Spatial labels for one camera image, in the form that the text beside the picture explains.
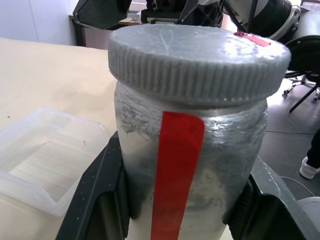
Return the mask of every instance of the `gray floor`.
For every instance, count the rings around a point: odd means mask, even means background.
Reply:
[[[313,93],[293,113],[289,113],[289,109],[309,91],[306,86],[297,86],[288,96],[283,96],[283,91],[290,85],[289,80],[283,80],[279,91],[267,100],[267,131],[259,156],[277,174],[297,180],[320,197],[320,173],[313,180],[307,180],[299,174],[301,161],[311,146],[313,134],[320,129],[320,101],[313,101]],[[283,181],[297,200],[312,197],[297,182],[285,178]]]

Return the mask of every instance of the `clear plastic container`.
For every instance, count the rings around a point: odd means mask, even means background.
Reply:
[[[0,192],[61,216],[109,138],[98,122],[39,109],[0,132]]]

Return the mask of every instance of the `white shoe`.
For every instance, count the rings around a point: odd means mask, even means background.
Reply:
[[[301,168],[300,168],[300,174],[305,177],[306,179],[313,179],[314,176],[320,172],[320,167],[319,168],[314,168],[310,165],[307,164],[308,157],[306,156],[302,160]]]

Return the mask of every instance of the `red label strip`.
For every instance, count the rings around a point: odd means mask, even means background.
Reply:
[[[164,112],[153,199],[151,240],[177,240],[205,133],[193,115]]]
[[[245,33],[245,32],[235,32],[234,35],[249,39],[250,41],[252,41],[255,44],[258,44],[258,45],[260,45],[262,47],[266,47],[266,46],[271,45],[270,42],[267,42],[267,41],[263,40],[262,38],[260,38],[260,37],[258,37],[256,35],[253,35],[253,34],[248,34],[248,33]]]

